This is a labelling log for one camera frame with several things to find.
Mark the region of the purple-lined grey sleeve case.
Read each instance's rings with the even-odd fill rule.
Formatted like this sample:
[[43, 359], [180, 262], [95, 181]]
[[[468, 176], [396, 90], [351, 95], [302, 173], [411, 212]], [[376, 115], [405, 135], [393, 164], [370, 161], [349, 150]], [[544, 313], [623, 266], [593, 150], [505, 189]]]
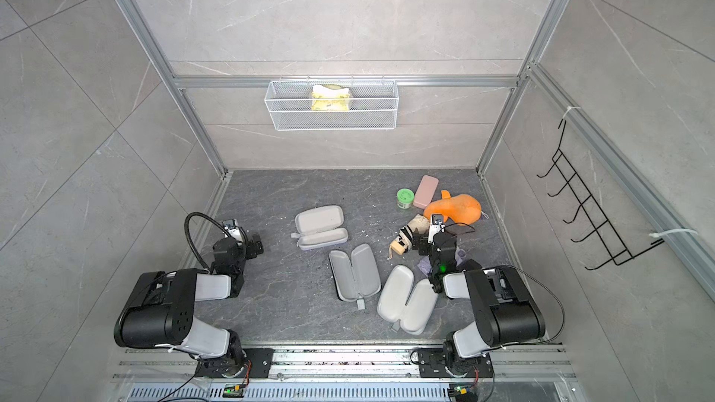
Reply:
[[349, 238], [344, 228], [343, 209], [337, 205], [305, 210], [295, 217], [294, 222], [297, 232], [292, 238], [302, 251], [341, 245]]

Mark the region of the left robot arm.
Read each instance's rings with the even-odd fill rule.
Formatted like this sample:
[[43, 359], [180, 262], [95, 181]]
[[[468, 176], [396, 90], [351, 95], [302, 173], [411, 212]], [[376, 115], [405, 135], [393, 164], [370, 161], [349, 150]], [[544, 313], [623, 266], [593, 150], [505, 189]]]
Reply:
[[[223, 235], [212, 245], [210, 264], [192, 238], [190, 225], [195, 218], [207, 221]], [[185, 353], [197, 361], [197, 377], [242, 377], [249, 381], [251, 359], [238, 333], [198, 319], [195, 306], [238, 297], [245, 283], [247, 261], [264, 253], [262, 239], [258, 234], [248, 234], [235, 220], [219, 223], [202, 212], [185, 217], [184, 235], [199, 267], [140, 275], [115, 322], [115, 343], [136, 350]]]

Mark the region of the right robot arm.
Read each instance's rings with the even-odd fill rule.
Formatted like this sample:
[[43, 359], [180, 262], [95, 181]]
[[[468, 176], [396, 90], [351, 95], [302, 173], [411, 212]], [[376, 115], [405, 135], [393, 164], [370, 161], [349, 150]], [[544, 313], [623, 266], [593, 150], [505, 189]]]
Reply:
[[429, 260], [428, 288], [435, 296], [468, 300], [473, 321], [448, 335], [441, 348], [417, 348], [411, 360], [423, 378], [467, 378], [493, 374], [490, 353], [501, 348], [540, 345], [547, 323], [514, 265], [484, 267], [473, 260], [458, 262], [457, 237], [447, 232], [418, 236], [416, 248]]

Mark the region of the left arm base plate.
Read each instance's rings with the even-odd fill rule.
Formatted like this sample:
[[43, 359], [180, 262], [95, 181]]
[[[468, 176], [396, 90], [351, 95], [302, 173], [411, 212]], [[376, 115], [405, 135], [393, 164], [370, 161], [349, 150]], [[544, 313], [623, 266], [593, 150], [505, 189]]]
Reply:
[[249, 375], [250, 379], [269, 376], [275, 350], [272, 348], [244, 349], [237, 357], [199, 359], [195, 376], [199, 378], [233, 379]]

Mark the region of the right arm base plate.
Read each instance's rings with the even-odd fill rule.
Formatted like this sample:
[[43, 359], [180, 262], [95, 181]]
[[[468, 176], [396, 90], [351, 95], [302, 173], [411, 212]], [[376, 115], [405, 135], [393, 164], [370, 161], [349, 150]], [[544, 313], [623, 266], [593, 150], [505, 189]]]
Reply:
[[493, 378], [493, 362], [489, 355], [462, 358], [457, 353], [436, 347], [415, 348], [410, 353], [411, 364], [418, 367], [420, 377], [435, 379]]

